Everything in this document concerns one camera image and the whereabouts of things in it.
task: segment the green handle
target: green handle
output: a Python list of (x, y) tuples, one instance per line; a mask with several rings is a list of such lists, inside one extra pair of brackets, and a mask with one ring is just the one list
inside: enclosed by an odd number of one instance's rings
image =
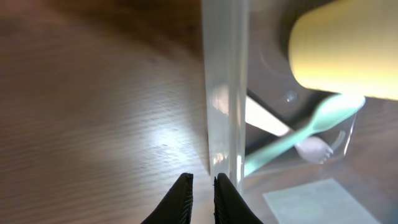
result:
[(252, 172), (258, 170), (260, 167), (264, 166), (312, 134), (313, 129), (311, 126), (307, 126), (246, 156), (244, 161), (244, 176), (246, 177)]

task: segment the mint green spoon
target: mint green spoon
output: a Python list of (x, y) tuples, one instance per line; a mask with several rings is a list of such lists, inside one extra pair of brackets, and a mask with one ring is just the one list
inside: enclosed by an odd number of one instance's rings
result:
[(325, 98), (315, 109), (310, 122), (293, 134), (246, 156), (244, 176), (258, 170), (309, 136), (327, 131), (355, 114), (365, 104), (365, 97), (336, 94)]

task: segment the yellow object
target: yellow object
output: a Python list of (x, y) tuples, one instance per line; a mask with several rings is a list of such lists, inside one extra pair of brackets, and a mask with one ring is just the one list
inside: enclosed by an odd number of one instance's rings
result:
[(340, 0), (307, 13), (289, 62), (304, 87), (398, 100), (398, 0)]

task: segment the spoon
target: spoon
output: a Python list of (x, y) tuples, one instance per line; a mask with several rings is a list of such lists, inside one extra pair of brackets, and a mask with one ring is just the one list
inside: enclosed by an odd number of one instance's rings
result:
[[(245, 121), (247, 124), (251, 124), (278, 137), (294, 132), (293, 129), (248, 96), (246, 96)], [(323, 163), (330, 157), (330, 154), (333, 154), (331, 147), (324, 140), (316, 136), (306, 138), (295, 144), (294, 147), (304, 160), (316, 164)]]
[(246, 156), (244, 176), (248, 176), (309, 136), (333, 128), (355, 114), (364, 104), (363, 96), (337, 94), (325, 98), (317, 106), (306, 126)]

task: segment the white utensil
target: white utensil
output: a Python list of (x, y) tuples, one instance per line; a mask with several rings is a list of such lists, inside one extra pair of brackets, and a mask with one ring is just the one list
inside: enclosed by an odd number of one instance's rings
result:
[[(251, 124), (278, 137), (283, 137), (294, 132), (293, 129), (248, 96), (246, 96), (245, 120), (247, 124)], [(311, 163), (322, 164), (330, 157), (330, 154), (333, 154), (331, 147), (324, 140), (316, 136), (306, 138), (294, 147), (303, 159)]]

